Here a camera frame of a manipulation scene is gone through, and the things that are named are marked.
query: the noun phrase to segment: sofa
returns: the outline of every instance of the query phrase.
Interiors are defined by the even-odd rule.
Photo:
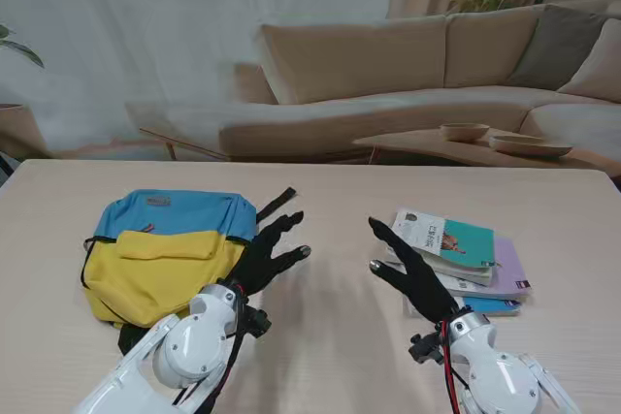
[[[621,13],[620,2],[565,5]],[[146,134],[233,160],[345,159],[360,150],[353,144],[359,138],[479,122],[572,143],[621,163],[621,104],[504,85],[543,9],[262,25],[255,38],[260,64],[236,68],[238,101],[254,102],[218,111],[137,107],[133,116]]]

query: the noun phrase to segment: book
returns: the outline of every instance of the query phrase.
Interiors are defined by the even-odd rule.
[[[487,298],[457,297],[455,298],[459,307],[468,305],[474,312],[485,315],[515,315],[519,313],[522,303],[515,300],[490,300]],[[410,317],[420,317],[416,308],[411,305],[408,298],[404,296],[404,309]]]
[[[495,265],[492,230],[410,208],[399,209],[392,230],[434,271],[490,284]]]
[[[496,267],[489,286],[481,286],[463,278],[436,273],[440,283],[453,296],[490,298],[496,300],[521,300],[531,292],[520,260],[509,238],[494,236]]]

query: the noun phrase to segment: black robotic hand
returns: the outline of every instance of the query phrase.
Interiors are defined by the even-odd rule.
[[[280,240],[280,235],[291,230],[303,218],[303,212],[283,215],[265,227],[246,247],[238,263],[224,279],[225,283],[239,284],[245,295],[250,296],[265,288],[279,273],[309,257],[311,248],[300,246],[272,259],[272,250]]]
[[[369,217],[369,225],[378,239],[385,241],[406,266],[407,273],[396,271],[381,261],[371,261],[373,274],[406,295],[416,310],[438,323],[459,310],[459,306],[442,286],[423,258],[384,223]]]

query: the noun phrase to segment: red cable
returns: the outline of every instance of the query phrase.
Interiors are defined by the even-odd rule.
[[[457,401],[457,392],[455,391],[455,379],[451,370],[450,348],[448,342],[448,328],[446,321],[442,321],[442,345],[444,347],[444,376],[448,383],[448,396],[450,398],[451,408],[455,414],[459,414],[459,402]]]

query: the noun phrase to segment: coffee table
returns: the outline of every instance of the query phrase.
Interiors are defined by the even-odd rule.
[[[473,167],[591,169],[602,170],[611,178],[621,178],[621,164],[594,152],[575,148],[568,155],[558,159],[517,157],[491,149],[489,137],[494,135],[520,136],[517,133],[492,128],[483,138],[473,143],[456,143],[445,140],[440,129],[433,129],[371,136],[354,143],[374,148],[372,162],[377,159],[381,150],[388,149],[431,155]]]
[[[537,357],[582,412],[621,405],[621,195],[600,172],[37,160],[0,193],[2,412],[66,414],[119,360],[118,332],[94,319],[79,278],[82,241],[109,202],[198,189],[262,207],[287,186],[299,196],[281,212],[306,217],[280,249],[307,243],[312,255],[254,298],[273,326],[245,341],[218,412],[450,411],[441,368],[408,354],[431,324],[406,317],[368,270],[385,248],[367,216],[390,222],[399,206],[512,238],[534,295],[493,319],[498,346]]]

